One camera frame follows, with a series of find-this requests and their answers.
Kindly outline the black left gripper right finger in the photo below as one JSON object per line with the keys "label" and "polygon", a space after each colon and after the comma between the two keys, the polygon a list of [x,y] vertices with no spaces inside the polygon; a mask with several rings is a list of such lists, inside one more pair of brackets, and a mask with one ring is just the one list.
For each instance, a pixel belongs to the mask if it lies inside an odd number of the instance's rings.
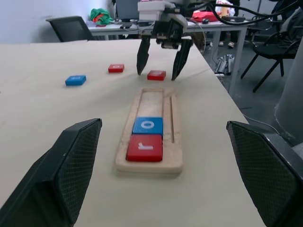
{"label": "black left gripper right finger", "polygon": [[229,121],[237,166],[254,206],[267,227],[303,225],[303,152],[279,134]]}

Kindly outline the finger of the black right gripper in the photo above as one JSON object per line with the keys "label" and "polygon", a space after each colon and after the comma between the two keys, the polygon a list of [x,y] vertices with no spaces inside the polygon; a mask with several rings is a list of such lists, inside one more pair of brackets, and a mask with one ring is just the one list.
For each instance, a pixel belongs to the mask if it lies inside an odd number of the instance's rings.
{"label": "finger of the black right gripper", "polygon": [[140,43],[140,47],[137,53],[137,74],[141,75],[143,69],[146,66],[147,60],[149,58],[149,47],[150,47],[150,36],[143,35]]}
{"label": "finger of the black right gripper", "polygon": [[178,75],[181,73],[183,67],[185,66],[189,54],[189,50],[193,45],[193,40],[189,38],[182,39],[180,50],[177,51],[172,71],[171,80],[174,81]]}

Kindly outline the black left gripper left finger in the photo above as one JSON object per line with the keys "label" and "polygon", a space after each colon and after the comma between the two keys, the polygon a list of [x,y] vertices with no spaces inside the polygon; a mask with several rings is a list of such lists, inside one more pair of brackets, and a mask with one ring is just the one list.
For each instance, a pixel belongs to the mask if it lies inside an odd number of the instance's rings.
{"label": "black left gripper left finger", "polygon": [[92,177],[102,120],[62,131],[0,209],[2,227],[72,227]]}

